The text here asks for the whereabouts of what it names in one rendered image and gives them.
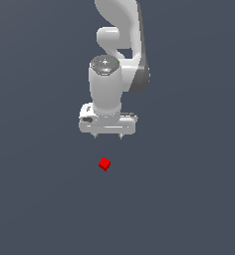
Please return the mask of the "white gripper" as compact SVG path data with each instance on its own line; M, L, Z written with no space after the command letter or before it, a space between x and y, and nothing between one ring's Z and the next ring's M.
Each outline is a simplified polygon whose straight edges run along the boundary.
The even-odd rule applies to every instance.
M79 129L81 132L88 132L95 138L99 134L118 134L118 139L126 134L135 133L135 124L138 116L134 113L117 112L113 115L104 116L96 113L92 103L83 104L79 115Z

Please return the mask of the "red cube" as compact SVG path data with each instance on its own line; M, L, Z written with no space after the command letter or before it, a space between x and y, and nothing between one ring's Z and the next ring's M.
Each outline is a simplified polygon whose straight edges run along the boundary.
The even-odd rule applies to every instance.
M99 167L103 170L103 171L107 171L111 166L111 161L105 157L103 157L101 159L101 161L99 162Z

